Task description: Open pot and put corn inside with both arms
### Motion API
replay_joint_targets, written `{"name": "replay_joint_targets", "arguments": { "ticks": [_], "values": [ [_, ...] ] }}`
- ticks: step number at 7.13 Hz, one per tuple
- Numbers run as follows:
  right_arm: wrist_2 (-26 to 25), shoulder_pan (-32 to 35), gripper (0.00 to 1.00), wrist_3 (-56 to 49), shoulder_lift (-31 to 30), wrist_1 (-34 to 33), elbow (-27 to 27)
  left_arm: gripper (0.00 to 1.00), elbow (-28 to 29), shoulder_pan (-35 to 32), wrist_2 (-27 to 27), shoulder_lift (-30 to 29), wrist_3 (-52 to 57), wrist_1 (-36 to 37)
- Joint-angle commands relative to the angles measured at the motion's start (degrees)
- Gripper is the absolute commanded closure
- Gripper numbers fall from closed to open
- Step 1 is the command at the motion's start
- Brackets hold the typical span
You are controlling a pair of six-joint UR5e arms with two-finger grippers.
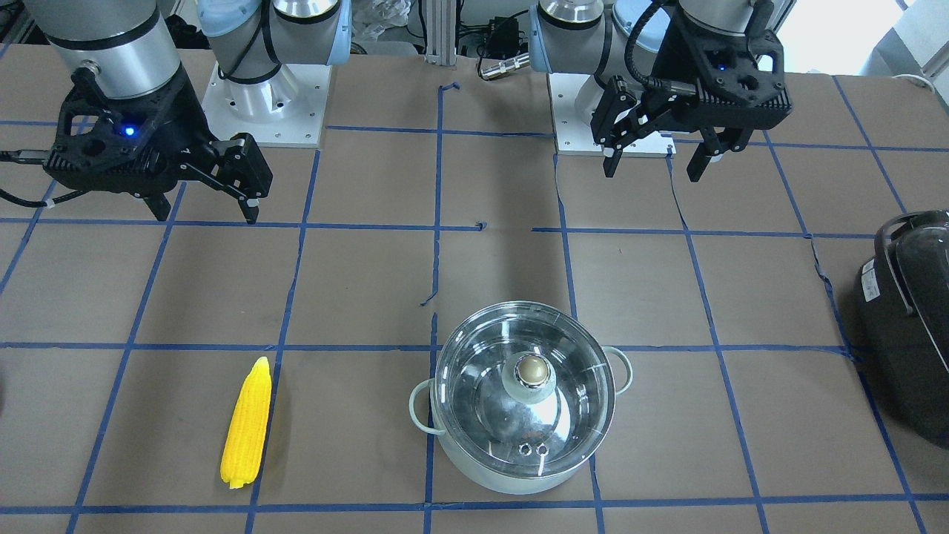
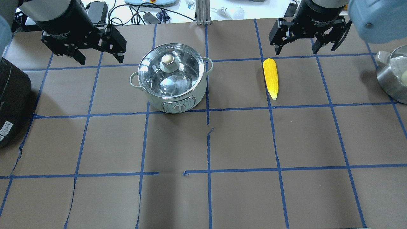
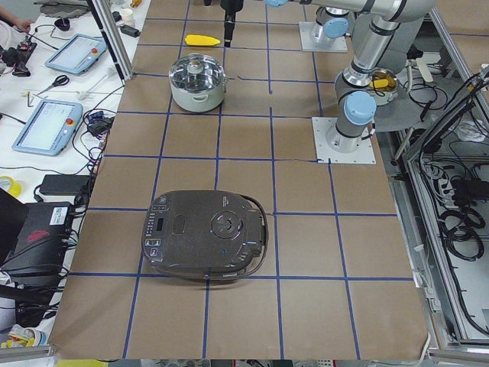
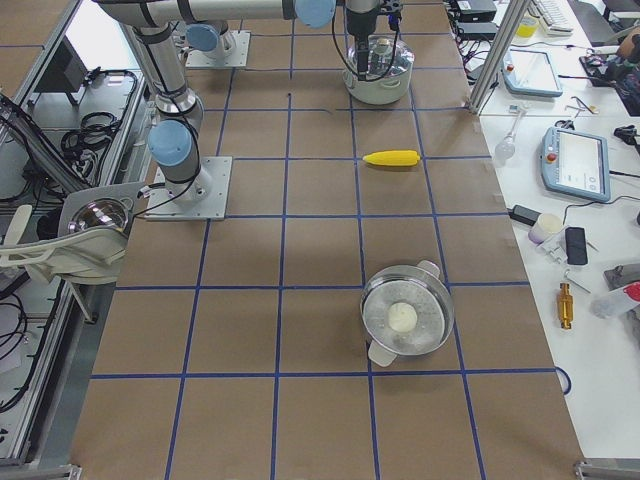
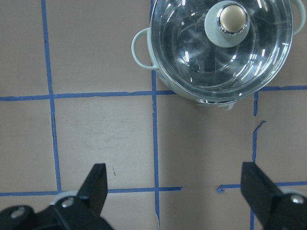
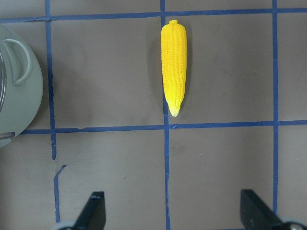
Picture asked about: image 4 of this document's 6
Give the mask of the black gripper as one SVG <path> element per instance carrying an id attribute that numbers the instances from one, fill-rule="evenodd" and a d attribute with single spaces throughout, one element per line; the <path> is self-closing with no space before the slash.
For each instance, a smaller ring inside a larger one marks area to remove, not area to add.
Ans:
<path id="1" fill-rule="evenodd" d="M 368 74 L 369 40 L 371 15 L 346 8 L 347 31 L 354 38 L 354 61 L 357 78 L 366 80 Z"/>

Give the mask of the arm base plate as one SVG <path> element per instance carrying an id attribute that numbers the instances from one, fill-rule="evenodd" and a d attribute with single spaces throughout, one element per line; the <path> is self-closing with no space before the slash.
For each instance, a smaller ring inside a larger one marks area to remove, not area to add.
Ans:
<path id="1" fill-rule="evenodd" d="M 151 190 L 142 217 L 152 221 L 223 220 L 232 163 L 231 156 L 202 157 L 200 173 L 189 190 L 178 199 L 181 190 L 177 185 Z"/>
<path id="2" fill-rule="evenodd" d="M 248 30 L 227 30 L 219 33 L 209 25 L 197 28 L 191 25 L 186 33 L 189 69 L 245 68 L 251 33 Z"/>

